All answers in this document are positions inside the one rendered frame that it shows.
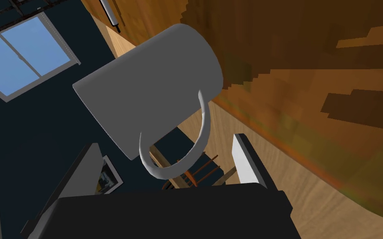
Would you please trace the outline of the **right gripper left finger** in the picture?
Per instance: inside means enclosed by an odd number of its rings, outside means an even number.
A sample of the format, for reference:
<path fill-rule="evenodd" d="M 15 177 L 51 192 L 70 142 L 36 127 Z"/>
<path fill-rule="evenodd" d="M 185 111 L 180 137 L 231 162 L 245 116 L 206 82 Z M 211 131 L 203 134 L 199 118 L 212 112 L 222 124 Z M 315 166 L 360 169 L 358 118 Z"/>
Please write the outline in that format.
<path fill-rule="evenodd" d="M 103 156 L 98 143 L 87 144 L 48 199 L 47 205 L 52 205 L 58 198 L 93 195 L 102 167 Z"/>

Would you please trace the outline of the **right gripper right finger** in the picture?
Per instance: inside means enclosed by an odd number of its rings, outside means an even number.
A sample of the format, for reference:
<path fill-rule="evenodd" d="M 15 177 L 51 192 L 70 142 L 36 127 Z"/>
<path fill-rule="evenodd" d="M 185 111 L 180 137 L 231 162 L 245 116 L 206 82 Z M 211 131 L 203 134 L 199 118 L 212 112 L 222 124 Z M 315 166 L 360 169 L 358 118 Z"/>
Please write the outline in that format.
<path fill-rule="evenodd" d="M 234 134 L 232 156 L 240 183 L 259 183 L 268 188 L 267 171 L 245 134 Z"/>

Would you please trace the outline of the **white framed picture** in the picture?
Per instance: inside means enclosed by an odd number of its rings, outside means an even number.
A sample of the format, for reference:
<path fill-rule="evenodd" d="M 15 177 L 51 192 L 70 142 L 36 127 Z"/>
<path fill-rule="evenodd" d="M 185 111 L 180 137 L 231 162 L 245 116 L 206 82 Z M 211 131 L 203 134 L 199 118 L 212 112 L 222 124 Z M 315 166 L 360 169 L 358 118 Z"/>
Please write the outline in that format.
<path fill-rule="evenodd" d="M 103 167 L 98 180 L 95 194 L 109 194 L 123 184 L 117 170 L 111 163 L 109 157 L 103 157 Z"/>

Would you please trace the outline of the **brown wooden chair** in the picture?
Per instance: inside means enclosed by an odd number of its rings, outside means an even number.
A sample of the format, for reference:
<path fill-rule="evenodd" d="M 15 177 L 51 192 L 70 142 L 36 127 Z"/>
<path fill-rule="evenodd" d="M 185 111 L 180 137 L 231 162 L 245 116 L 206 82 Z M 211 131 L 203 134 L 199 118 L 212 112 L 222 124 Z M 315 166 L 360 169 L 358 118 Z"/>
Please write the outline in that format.
<path fill-rule="evenodd" d="M 193 169 L 186 171 L 184 174 L 180 176 L 180 178 L 187 184 L 188 187 L 198 187 L 202 185 L 204 181 L 208 177 L 211 177 L 216 171 L 220 170 L 220 166 L 214 163 L 214 159 L 216 159 L 219 155 L 215 155 L 212 158 L 209 158 L 205 152 L 202 153 L 201 157 L 199 157 L 198 169 Z"/>

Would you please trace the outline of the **brown wooden table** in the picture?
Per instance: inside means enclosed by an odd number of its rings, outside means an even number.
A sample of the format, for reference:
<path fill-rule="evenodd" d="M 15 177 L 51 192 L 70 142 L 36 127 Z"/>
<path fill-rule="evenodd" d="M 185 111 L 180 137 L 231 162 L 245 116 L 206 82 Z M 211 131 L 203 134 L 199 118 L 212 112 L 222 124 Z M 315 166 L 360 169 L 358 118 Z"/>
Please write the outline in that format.
<path fill-rule="evenodd" d="M 107 1 L 119 34 L 81 0 L 116 57 L 176 23 L 211 45 L 216 164 L 244 133 L 303 239 L 383 239 L 383 0 Z"/>

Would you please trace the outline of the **grey mug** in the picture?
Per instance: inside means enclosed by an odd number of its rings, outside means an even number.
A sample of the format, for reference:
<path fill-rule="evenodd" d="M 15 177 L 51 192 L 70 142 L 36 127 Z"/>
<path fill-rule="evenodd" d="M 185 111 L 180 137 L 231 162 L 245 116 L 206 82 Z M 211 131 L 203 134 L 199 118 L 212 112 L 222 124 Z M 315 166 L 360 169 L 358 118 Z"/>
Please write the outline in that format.
<path fill-rule="evenodd" d="M 175 24 L 73 84 L 73 89 L 118 148 L 139 156 L 155 178 L 169 180 L 190 169 L 205 149 L 208 103 L 221 92 L 223 74 L 208 42 L 186 24 Z M 199 137 L 177 163 L 159 168 L 150 147 L 196 111 Z"/>

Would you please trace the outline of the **white framed window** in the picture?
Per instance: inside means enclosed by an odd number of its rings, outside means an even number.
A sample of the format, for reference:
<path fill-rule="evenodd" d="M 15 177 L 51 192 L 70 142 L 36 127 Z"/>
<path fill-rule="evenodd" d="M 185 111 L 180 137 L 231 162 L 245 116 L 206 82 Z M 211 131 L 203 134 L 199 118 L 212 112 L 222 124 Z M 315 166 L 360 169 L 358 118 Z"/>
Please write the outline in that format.
<path fill-rule="evenodd" d="M 0 32 L 0 98 L 9 102 L 76 64 L 45 13 L 21 21 Z"/>

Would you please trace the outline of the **grey rod with black tip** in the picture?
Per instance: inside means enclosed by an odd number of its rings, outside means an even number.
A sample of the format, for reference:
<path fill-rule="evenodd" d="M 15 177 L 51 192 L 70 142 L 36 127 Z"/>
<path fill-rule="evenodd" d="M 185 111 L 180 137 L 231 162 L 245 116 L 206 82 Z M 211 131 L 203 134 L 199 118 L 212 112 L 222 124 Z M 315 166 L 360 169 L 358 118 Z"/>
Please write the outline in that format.
<path fill-rule="evenodd" d="M 119 28 L 119 23 L 118 23 L 115 15 L 112 11 L 111 6 L 108 3 L 108 0 L 99 0 L 99 1 L 100 1 L 101 5 L 102 5 L 102 7 L 106 13 L 106 16 L 109 19 L 111 26 L 115 27 L 118 33 L 121 33 L 120 28 Z"/>

